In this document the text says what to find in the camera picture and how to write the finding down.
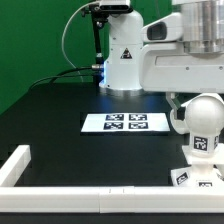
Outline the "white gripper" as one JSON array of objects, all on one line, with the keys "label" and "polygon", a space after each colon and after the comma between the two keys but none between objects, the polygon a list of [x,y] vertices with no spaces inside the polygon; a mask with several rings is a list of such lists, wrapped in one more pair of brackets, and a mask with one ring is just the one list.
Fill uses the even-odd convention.
[{"label": "white gripper", "polygon": [[174,119],[183,121],[185,108],[177,93],[224,93],[224,53],[188,54],[178,42],[147,44],[139,79],[145,91],[167,92]]}]

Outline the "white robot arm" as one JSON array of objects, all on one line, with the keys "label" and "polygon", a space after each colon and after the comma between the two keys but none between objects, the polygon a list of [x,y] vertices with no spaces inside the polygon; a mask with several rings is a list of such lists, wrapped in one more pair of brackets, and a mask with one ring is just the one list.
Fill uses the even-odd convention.
[{"label": "white robot arm", "polygon": [[130,0],[100,0],[109,15],[107,92],[224,93],[224,0],[172,0],[145,25]]}]

